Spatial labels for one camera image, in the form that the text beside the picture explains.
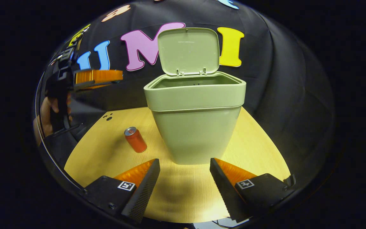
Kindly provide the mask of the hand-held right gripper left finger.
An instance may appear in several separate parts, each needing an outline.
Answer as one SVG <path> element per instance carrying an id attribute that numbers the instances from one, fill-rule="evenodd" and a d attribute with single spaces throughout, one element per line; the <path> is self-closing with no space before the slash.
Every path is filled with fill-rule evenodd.
<path id="1" fill-rule="evenodd" d="M 160 174 L 154 158 L 114 178 L 101 176 L 78 191 L 78 195 L 105 215 L 136 225 L 141 223 Z"/>

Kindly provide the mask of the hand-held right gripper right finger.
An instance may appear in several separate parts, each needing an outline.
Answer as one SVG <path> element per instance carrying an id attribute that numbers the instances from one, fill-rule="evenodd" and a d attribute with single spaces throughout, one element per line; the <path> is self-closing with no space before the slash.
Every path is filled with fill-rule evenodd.
<path id="1" fill-rule="evenodd" d="M 236 222 L 272 212 L 296 190 L 294 175 L 283 181 L 269 173 L 255 175 L 219 158 L 211 158 L 209 170 L 230 218 Z"/>

